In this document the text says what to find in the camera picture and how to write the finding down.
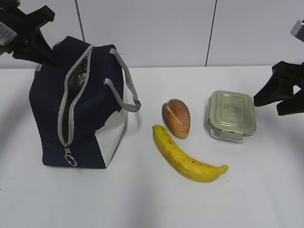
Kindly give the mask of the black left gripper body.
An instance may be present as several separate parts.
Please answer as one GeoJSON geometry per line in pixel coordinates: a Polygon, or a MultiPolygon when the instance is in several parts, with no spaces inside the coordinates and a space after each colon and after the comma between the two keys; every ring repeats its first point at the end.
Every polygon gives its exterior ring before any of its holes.
{"type": "Polygon", "coordinates": [[[55,18],[55,13],[48,7],[29,14],[19,9],[19,0],[0,2],[0,53],[13,53],[17,44],[55,18]]]}

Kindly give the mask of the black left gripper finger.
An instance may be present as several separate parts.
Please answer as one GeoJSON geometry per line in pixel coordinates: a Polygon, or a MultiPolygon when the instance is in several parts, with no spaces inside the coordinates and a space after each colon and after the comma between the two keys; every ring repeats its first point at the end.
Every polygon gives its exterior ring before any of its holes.
{"type": "Polygon", "coordinates": [[[60,61],[55,52],[50,48],[40,30],[23,38],[13,50],[15,59],[27,60],[38,64],[48,63],[59,65],[60,61]]]}

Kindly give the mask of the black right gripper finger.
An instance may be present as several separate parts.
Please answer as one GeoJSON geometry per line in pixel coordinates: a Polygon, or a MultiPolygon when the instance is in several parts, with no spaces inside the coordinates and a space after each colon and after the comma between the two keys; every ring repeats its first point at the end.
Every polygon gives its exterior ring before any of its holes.
{"type": "Polygon", "coordinates": [[[279,116],[298,114],[304,112],[304,90],[299,90],[292,99],[280,102],[277,106],[279,116]]]}
{"type": "Polygon", "coordinates": [[[284,61],[272,66],[272,76],[254,96],[256,107],[280,101],[304,99],[304,65],[284,61]]]}

